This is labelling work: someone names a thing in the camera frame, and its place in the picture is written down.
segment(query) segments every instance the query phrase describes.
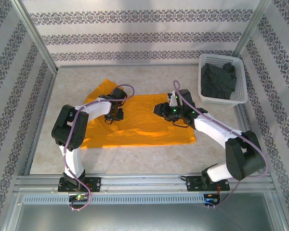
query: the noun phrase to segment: white basket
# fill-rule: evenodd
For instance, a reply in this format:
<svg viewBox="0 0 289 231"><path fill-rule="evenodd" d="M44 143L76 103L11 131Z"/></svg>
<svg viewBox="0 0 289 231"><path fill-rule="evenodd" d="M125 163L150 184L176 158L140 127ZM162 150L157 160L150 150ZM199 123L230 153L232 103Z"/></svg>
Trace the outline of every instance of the white basket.
<svg viewBox="0 0 289 231"><path fill-rule="evenodd" d="M223 67L224 64L231 63L236 68L236 89L231 93L230 100L216 99L201 95L201 68L205 64L212 64ZM245 71L243 61L239 58L218 55L218 54L202 54L199 57L199 75L198 75L198 94L203 103L215 105L235 106L239 103L246 103L248 100Z"/></svg>

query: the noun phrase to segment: black bracket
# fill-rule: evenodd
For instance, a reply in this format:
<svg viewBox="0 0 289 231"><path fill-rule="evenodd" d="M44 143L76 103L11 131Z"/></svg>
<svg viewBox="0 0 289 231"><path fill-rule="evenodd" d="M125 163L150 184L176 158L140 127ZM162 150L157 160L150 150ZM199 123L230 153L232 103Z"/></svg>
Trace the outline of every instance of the black bracket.
<svg viewBox="0 0 289 231"><path fill-rule="evenodd" d="M84 183L90 188L90 191L93 193L99 193L101 189L101 181L102 178L100 177L85 177ZM61 177L59 180L59 186L58 186L58 192L59 193L79 193L81 191L84 191L87 193L87 190L82 187L84 190L79 190L77 186L74 184L69 183L68 181L65 181L64 177Z"/></svg>
<svg viewBox="0 0 289 231"><path fill-rule="evenodd" d="M122 101L119 101L119 102L114 102L114 101L111 102L110 112L105 115L105 123L112 124L113 121L123 120L123 117L124 117L123 109L119 107L123 106L123 104L125 103L124 99L127 98L127 94L125 93L124 90L120 88L115 88L111 94L100 95L99 97L107 99L107 100L122 99Z"/></svg>
<svg viewBox="0 0 289 231"><path fill-rule="evenodd" d="M193 102L191 93L187 89L179 90L181 95L186 99L192 106L195 107L195 103ZM176 99L178 106L176 107L170 107L168 102L165 103L159 103L155 105L153 113L163 117L166 121L172 121L173 125L178 126L175 124L176 121L179 119L182 119L183 122L187 125L182 128L192 127L193 129L196 129L195 127L195 119L199 116L199 114L194 111L190 106L188 106L184 101L182 102L179 99L179 95L176 93ZM202 113L208 113L208 111L204 110L203 108L197 108Z"/></svg>
<svg viewBox="0 0 289 231"><path fill-rule="evenodd" d="M220 191L230 190L229 181L227 180L220 180L211 184L209 187L204 187L201 176L181 176L181 180L186 182L186 188L188 192L218 191L218 186L220 186Z"/></svg>

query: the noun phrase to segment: dark green cloth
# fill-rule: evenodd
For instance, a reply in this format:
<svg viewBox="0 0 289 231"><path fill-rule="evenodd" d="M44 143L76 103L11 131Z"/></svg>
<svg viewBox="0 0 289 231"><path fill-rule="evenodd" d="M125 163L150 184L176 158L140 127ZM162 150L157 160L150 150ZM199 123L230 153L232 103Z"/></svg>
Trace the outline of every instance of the dark green cloth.
<svg viewBox="0 0 289 231"><path fill-rule="evenodd" d="M201 68L201 94L206 97L229 100L236 88L236 69L231 63L223 68L205 64Z"/></svg>

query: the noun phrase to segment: cable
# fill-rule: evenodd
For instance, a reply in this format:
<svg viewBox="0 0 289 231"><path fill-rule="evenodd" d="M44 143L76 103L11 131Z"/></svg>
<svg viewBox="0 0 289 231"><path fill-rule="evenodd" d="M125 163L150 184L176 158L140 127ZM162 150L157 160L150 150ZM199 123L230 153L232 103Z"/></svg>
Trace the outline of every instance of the cable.
<svg viewBox="0 0 289 231"><path fill-rule="evenodd" d="M179 127L179 128L188 128L189 126L182 126L182 125L177 125L174 123L174 120L172 121L172 124L175 125L176 127Z"/></svg>
<svg viewBox="0 0 289 231"><path fill-rule="evenodd" d="M135 89L134 89L133 86L131 86L131 85L129 85L129 84L121 84L121 85L118 85L116 88L123 87L123 86L130 87L130 88L132 89L132 91L133 91L132 94L131 94L129 97L125 98L125 100L129 100L130 98L132 98L132 97L134 96L134 94L135 94ZM63 162L64 162L64 166L66 167L66 169L68 170L68 172L73 176L73 178L75 178L75 180L76 180L78 183L80 183L83 187L85 187L85 188L88 190L88 200L87 200L87 203L86 203L84 206L82 206L81 208L77 208L77 209L76 209L76 208L73 207L73 205L69 205L72 210L76 210L76 211L82 210L83 208L85 208L85 207L90 203L91 197L92 197L90 188L89 188L84 182L82 182L81 180L79 180L79 179L75 176L75 174L70 170L70 168L68 167L67 162L66 162L66 149L67 149L67 147L68 147L68 144L69 144L70 141L71 141L72 134L73 134L73 131L74 131L74 128L75 128L75 122L76 122L76 120L77 120L77 118L78 118L78 115L79 115L79 113L80 113L84 108L86 108L87 106L90 106L91 104L99 103L99 102L120 102L120 101L122 101L122 99L108 99L108 100L105 99L105 100L92 101L92 102L89 102L89 103L83 105L81 108L79 108L79 110L78 110L78 111L76 112L76 114L75 114L72 128L71 128L71 130L70 130L70 132L69 132L68 138L67 138L67 140L66 140L66 144L65 144L64 149L63 149Z"/></svg>
<svg viewBox="0 0 289 231"><path fill-rule="evenodd" d="M195 112L197 112L199 115L203 116L205 119L212 121L214 124L218 125L219 127L225 129L226 131L240 137L243 141L245 141L246 143L248 143L250 146L252 146L254 149L256 149L257 152L259 152L259 154L262 156L262 158L264 159L265 162L265 171L258 175L258 176L249 176L251 178L259 178L259 177L264 177L268 172L269 172L269 160L268 157L262 152L262 150L260 148L258 148L254 143L252 143L251 141L249 141L248 139L246 139L245 137L241 136L240 134L237 134L236 132L232 131L231 129L229 129L228 127L226 127L225 125L221 124L220 122L218 122L217 120L210 118L208 116L206 116L205 114L203 114L201 111L199 111L198 109L196 109L193 105L191 105L179 92L180 90L180 83L178 80L175 80L173 82L173 86L174 86L174 90L176 91L176 93L178 94L178 96L180 97L180 99L182 101L184 101L190 108L192 108ZM228 194L228 196L223 199L219 205L223 204L226 200L229 199L229 197L234 193L234 191L237 189L237 187L239 186L240 181L237 182L236 186L233 188L233 190L230 192L230 194Z"/></svg>
<svg viewBox="0 0 289 231"><path fill-rule="evenodd" d="M117 89L117 88L119 88L119 87L127 86L127 85L128 85L128 84L121 84L121 85L116 86L116 87L110 92L110 94L114 93L115 89ZM127 98L124 98L124 99L125 99L125 100L124 100L123 104L120 105L120 107L122 107L122 106L125 104L125 101L126 101Z"/></svg>

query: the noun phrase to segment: orange cloth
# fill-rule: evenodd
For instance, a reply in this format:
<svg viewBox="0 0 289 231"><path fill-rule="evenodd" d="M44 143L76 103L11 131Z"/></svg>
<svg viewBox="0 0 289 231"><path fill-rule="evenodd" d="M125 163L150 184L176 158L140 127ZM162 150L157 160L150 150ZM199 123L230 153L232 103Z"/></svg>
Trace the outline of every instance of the orange cloth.
<svg viewBox="0 0 289 231"><path fill-rule="evenodd" d="M117 86L105 79L86 99L95 100L102 94L110 94ZM155 146L194 143L194 130L191 127L179 128L153 113L154 106L164 103L167 94L134 95L122 106L124 119L105 123L100 116L88 123L82 148Z"/></svg>

